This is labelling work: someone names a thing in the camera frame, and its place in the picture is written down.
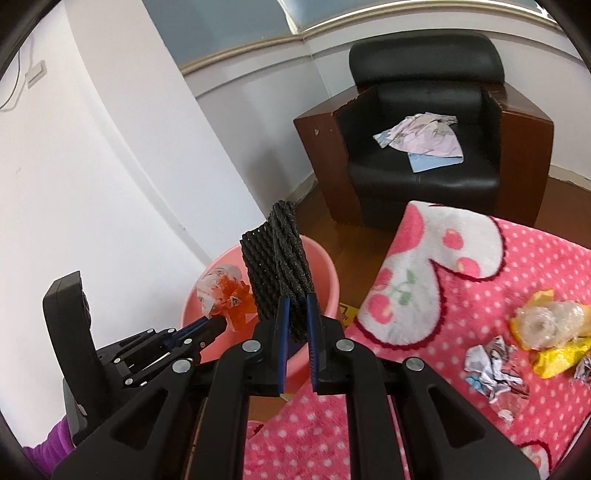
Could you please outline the purple sleeve left forearm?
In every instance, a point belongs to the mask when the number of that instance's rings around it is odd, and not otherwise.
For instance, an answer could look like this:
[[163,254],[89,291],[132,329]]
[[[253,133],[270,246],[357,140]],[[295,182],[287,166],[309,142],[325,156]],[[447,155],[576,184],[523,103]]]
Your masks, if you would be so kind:
[[42,443],[35,447],[23,448],[27,459],[46,478],[50,478],[56,467],[74,450],[75,446],[66,417],[51,429]]

